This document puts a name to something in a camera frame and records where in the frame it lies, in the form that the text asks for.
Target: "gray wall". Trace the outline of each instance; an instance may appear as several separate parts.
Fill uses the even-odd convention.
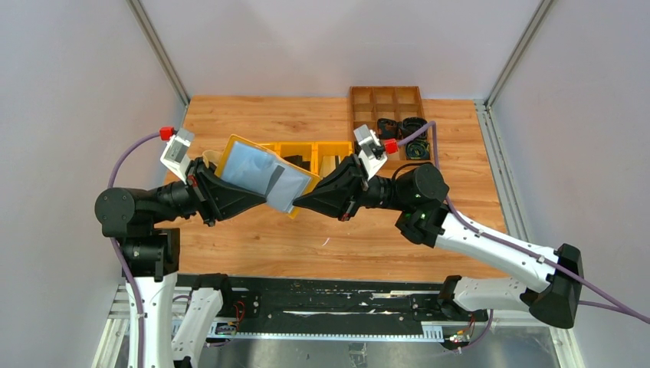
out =
[[[144,0],[190,94],[484,97],[539,0]]]
[[[650,3],[561,1],[494,108],[533,239],[650,314]],[[599,301],[591,292],[584,298]],[[650,328],[583,307],[586,366],[648,366]]]
[[[5,2],[0,35],[0,365],[87,367],[120,279],[95,198],[183,109],[125,1]],[[152,186],[161,149],[118,183]]]

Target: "red connector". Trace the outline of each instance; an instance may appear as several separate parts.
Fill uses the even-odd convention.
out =
[[[161,140],[169,140],[174,134],[176,134],[176,131],[174,130],[173,126],[163,126],[160,128],[160,139]]]
[[[399,150],[396,140],[385,140],[384,147],[386,148],[387,154],[395,153]]]

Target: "scratched black surface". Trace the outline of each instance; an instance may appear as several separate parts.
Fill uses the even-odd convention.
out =
[[[195,277],[194,274],[181,274],[177,286],[192,286]],[[276,334],[422,334],[422,313],[414,315],[411,296],[373,298],[373,293],[431,291],[437,294],[442,286],[415,282],[240,277],[230,277],[230,282],[234,288],[243,287],[260,294],[258,317],[245,318],[241,331]],[[305,316],[296,312],[329,314]],[[424,319],[448,320],[434,310],[428,310],[428,314]],[[477,314],[479,321],[487,317],[485,312]]]

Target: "wood grain surface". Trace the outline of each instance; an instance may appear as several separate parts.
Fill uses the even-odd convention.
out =
[[[442,173],[464,214],[504,231],[501,208],[481,130],[469,100],[424,100],[438,122]],[[345,98],[192,98],[184,127],[195,134],[190,157],[222,150],[231,134],[256,142],[347,140]],[[392,175],[386,167],[382,176]],[[176,180],[173,174],[167,181]],[[457,253],[414,245],[395,228],[397,212],[360,209],[338,222],[302,209],[295,220],[258,206],[213,228],[195,216],[181,228],[180,271],[296,278],[443,281],[450,274],[503,277],[499,270]]]

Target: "wooden table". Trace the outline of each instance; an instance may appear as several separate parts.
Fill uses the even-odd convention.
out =
[[[183,126],[195,134],[189,150],[194,158],[206,149],[222,150],[231,134],[256,142],[348,140],[348,108],[345,98],[197,96]],[[504,231],[474,104],[425,100],[424,108],[438,122],[442,173],[456,206]],[[167,180],[176,177],[170,173]],[[360,209],[351,221],[338,222],[302,209],[291,220],[262,205],[213,228],[198,216],[173,225],[181,228],[180,271],[187,273],[390,281],[504,276],[464,255],[406,241],[394,226],[397,217]]]

